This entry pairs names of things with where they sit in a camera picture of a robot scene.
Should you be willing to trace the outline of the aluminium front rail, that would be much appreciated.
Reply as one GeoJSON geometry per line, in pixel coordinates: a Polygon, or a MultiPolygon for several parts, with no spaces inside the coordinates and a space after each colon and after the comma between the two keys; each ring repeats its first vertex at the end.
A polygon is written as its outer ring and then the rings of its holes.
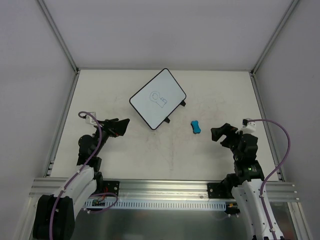
{"type": "MultiPolygon", "coordinates": [[[[118,197],[127,200],[206,201],[207,184],[203,180],[141,180],[117,179],[120,182],[118,197]]],[[[265,185],[270,202],[299,202],[300,196],[291,182],[269,181],[265,185]]]]}

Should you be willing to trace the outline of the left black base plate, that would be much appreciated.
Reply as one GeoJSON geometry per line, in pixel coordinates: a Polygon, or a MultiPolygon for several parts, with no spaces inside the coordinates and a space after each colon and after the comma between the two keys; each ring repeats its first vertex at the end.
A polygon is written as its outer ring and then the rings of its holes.
{"type": "Polygon", "coordinates": [[[104,180],[102,192],[103,193],[113,193],[119,195],[120,182],[116,180],[104,180]]]}

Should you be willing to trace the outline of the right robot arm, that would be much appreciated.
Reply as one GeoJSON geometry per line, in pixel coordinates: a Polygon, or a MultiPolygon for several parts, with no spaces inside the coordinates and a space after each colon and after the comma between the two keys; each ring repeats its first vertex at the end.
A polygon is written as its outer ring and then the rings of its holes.
{"type": "Polygon", "coordinates": [[[228,215],[240,214],[245,221],[250,240],[283,240],[285,238],[274,217],[266,190],[266,177],[257,160],[258,138],[253,135],[255,122],[245,119],[241,129],[229,123],[212,128],[211,139],[232,152],[234,173],[220,183],[208,183],[210,199],[236,201],[236,210],[225,210],[228,215]]]}

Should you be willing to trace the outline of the aluminium frame post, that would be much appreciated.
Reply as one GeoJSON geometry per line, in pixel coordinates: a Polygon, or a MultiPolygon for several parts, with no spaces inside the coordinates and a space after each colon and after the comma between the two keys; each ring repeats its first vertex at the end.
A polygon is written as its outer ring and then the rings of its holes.
{"type": "Polygon", "coordinates": [[[262,53],[260,54],[258,60],[256,61],[253,69],[250,71],[252,75],[255,75],[260,66],[262,65],[264,59],[266,58],[267,54],[271,50],[273,44],[277,40],[279,34],[281,33],[282,29],[285,27],[287,22],[289,21],[292,13],[297,8],[298,4],[300,3],[300,0],[291,0],[287,9],[285,10],[283,16],[281,17],[279,23],[277,24],[275,30],[273,31],[271,37],[267,41],[267,44],[265,45],[262,53]]]}
{"type": "Polygon", "coordinates": [[[56,22],[54,20],[54,18],[52,17],[52,14],[50,13],[49,8],[47,7],[47,4],[44,0],[36,0],[37,4],[39,5],[39,8],[41,10],[41,12],[43,13],[46,21],[48,22],[51,30],[53,31],[53,34],[55,36],[55,38],[57,39],[65,57],[67,58],[72,70],[77,73],[79,71],[79,68],[74,60],[74,58],[72,57],[72,54],[69,50],[69,48],[66,45],[66,42],[60,32],[60,30],[58,29],[58,26],[56,25],[56,22]]]}

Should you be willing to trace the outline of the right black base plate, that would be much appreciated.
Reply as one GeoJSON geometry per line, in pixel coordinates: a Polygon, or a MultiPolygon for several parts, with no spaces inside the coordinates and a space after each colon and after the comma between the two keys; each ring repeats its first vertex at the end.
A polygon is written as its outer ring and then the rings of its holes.
{"type": "Polygon", "coordinates": [[[207,184],[207,195],[209,199],[233,199],[231,187],[222,182],[209,182],[207,184]]]}

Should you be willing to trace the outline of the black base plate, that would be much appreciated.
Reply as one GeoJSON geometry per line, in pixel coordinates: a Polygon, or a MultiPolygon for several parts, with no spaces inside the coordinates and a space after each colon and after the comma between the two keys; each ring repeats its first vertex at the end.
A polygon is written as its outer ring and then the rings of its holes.
{"type": "Polygon", "coordinates": [[[119,195],[120,182],[116,180],[104,180],[102,192],[103,193],[113,193],[119,195]]]}
{"type": "Polygon", "coordinates": [[[209,199],[233,199],[231,187],[222,182],[209,182],[207,184],[207,195],[209,199]]]}

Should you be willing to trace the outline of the left aluminium frame post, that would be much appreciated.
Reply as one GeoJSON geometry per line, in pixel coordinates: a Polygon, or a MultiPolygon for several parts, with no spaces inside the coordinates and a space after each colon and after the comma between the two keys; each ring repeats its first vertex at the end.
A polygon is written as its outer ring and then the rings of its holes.
{"type": "Polygon", "coordinates": [[[41,10],[41,12],[43,13],[46,21],[48,22],[51,30],[53,31],[53,34],[55,36],[55,38],[57,39],[65,57],[67,58],[72,70],[77,73],[79,71],[79,68],[74,60],[74,58],[72,57],[72,54],[69,50],[69,48],[66,45],[66,42],[60,32],[60,30],[58,29],[58,26],[56,25],[56,22],[54,20],[54,18],[52,17],[52,14],[50,13],[49,8],[47,7],[47,4],[44,0],[36,0],[37,4],[39,5],[39,8],[41,10]]]}

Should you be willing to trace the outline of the blue bone-shaped eraser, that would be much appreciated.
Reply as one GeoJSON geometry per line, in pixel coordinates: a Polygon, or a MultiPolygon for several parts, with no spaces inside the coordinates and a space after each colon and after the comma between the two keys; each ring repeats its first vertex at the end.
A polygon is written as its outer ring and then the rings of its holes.
{"type": "Polygon", "coordinates": [[[191,121],[190,125],[192,127],[192,131],[193,131],[194,134],[200,134],[201,133],[202,130],[200,128],[198,120],[191,121]]]}

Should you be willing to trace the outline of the right aluminium frame post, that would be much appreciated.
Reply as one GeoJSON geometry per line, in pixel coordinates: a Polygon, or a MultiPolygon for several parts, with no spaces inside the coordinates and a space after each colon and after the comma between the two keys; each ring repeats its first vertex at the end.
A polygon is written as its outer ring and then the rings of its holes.
{"type": "Polygon", "coordinates": [[[291,0],[287,9],[285,10],[283,16],[281,17],[279,23],[277,24],[275,30],[273,31],[271,37],[267,41],[267,44],[265,45],[262,53],[260,54],[258,60],[256,61],[253,69],[250,71],[252,75],[255,75],[260,66],[262,65],[264,59],[266,58],[267,54],[271,50],[273,44],[277,40],[279,34],[281,33],[282,29],[285,27],[287,22],[289,21],[292,13],[297,8],[298,4],[300,3],[300,0],[291,0]]]}

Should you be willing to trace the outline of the white whiteboard black frame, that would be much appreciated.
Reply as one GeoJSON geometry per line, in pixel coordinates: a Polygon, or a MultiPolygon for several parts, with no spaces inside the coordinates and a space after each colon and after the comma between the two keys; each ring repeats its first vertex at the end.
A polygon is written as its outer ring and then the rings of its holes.
{"type": "Polygon", "coordinates": [[[156,130],[180,105],[185,105],[187,94],[169,69],[164,68],[130,99],[130,105],[146,124],[156,130]]]}

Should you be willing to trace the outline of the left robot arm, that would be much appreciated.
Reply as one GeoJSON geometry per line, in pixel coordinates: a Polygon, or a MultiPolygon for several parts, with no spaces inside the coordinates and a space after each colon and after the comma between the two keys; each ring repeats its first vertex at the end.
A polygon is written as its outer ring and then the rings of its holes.
{"type": "Polygon", "coordinates": [[[43,194],[37,202],[32,236],[36,240],[69,240],[72,238],[77,215],[89,197],[117,194],[105,188],[98,156],[109,138],[125,135],[130,119],[118,118],[94,121],[95,132],[78,140],[75,173],[52,194],[43,194]]]}

